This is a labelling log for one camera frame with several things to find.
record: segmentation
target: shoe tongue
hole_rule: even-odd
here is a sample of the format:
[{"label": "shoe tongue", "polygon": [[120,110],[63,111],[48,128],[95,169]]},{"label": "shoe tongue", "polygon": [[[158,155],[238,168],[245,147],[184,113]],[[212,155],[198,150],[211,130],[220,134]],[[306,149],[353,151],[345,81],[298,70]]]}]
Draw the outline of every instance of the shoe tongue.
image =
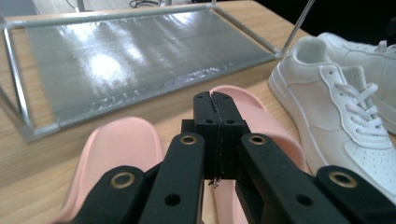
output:
[{"label": "shoe tongue", "polygon": [[343,67],[343,73],[347,84],[355,87],[358,91],[366,89],[366,79],[363,68],[360,66]]}]

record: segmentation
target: screw hole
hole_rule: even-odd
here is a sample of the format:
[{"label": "screw hole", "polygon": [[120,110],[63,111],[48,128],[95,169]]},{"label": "screw hole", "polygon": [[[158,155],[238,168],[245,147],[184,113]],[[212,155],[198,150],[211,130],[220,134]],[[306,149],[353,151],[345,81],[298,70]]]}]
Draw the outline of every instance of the screw hole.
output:
[{"label": "screw hole", "polygon": [[165,203],[169,206],[176,206],[180,204],[180,196],[177,194],[169,194],[165,197]]},{"label": "screw hole", "polygon": [[264,145],[266,143],[265,138],[258,135],[250,136],[248,140],[250,143],[254,145]]},{"label": "screw hole", "polygon": [[307,196],[305,196],[303,194],[297,195],[296,196],[296,200],[297,200],[298,203],[300,203],[302,205],[305,205],[305,206],[312,205],[312,200],[309,197],[307,197]]},{"label": "screw hole", "polygon": [[343,188],[353,189],[358,186],[355,178],[342,172],[331,172],[329,173],[329,178],[332,182]]},{"label": "screw hole", "polygon": [[197,138],[191,135],[183,136],[180,138],[180,142],[184,145],[192,145],[197,142]]},{"label": "screw hole", "polygon": [[114,189],[124,189],[134,183],[134,174],[121,172],[114,175],[110,180],[110,186]]}]

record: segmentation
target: black cable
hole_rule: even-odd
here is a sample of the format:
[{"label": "black cable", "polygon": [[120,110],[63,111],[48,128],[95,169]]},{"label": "black cable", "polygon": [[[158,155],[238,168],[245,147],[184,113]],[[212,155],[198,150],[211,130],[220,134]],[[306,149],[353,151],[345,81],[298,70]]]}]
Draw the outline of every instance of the black cable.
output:
[{"label": "black cable", "polygon": [[69,5],[71,8],[76,9],[76,7],[73,6],[73,4],[71,4],[71,3],[69,2],[69,0],[66,0],[66,3],[67,3],[67,5]]},{"label": "black cable", "polygon": [[159,1],[151,1],[151,0],[132,0],[129,2],[129,6],[132,8],[137,8],[141,6],[146,7],[159,7],[161,5],[161,0]]}]

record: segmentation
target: shoe lace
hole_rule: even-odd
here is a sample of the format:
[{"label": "shoe lace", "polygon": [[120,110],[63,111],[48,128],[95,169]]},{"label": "shoe lace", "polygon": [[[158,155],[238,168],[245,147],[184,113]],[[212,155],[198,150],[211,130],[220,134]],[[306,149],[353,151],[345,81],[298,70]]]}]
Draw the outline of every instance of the shoe lace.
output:
[{"label": "shoe lace", "polygon": [[396,53],[396,45],[390,45],[388,47],[388,43],[386,40],[381,40],[379,41],[378,46],[375,48],[375,51],[385,53],[387,51],[393,50],[394,53]]},{"label": "shoe lace", "polygon": [[363,49],[363,50],[371,50],[378,53],[395,53],[396,54],[396,45],[388,46],[388,42],[386,40],[379,41],[377,46],[369,45],[369,44],[362,44],[362,43],[349,43],[349,46],[356,49]]},{"label": "shoe lace", "polygon": [[346,105],[346,110],[356,115],[352,117],[352,120],[360,125],[356,130],[357,133],[374,136],[386,136],[388,134],[382,125],[381,118],[377,115],[376,106],[367,104],[367,99],[378,89],[376,84],[368,84],[361,92],[348,84],[335,83],[335,86],[355,100],[355,104]]}]

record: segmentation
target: sneaker sole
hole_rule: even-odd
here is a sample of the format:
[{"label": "sneaker sole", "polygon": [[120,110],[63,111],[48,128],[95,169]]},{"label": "sneaker sole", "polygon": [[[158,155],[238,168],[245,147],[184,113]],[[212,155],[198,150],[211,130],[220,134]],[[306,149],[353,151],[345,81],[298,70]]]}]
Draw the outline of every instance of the sneaker sole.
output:
[{"label": "sneaker sole", "polygon": [[305,153],[306,163],[311,172],[315,174],[318,168],[329,165],[318,150],[315,138],[309,131],[305,113],[283,79],[279,71],[279,65],[276,66],[276,69],[274,69],[269,77],[268,86],[296,124]]}]

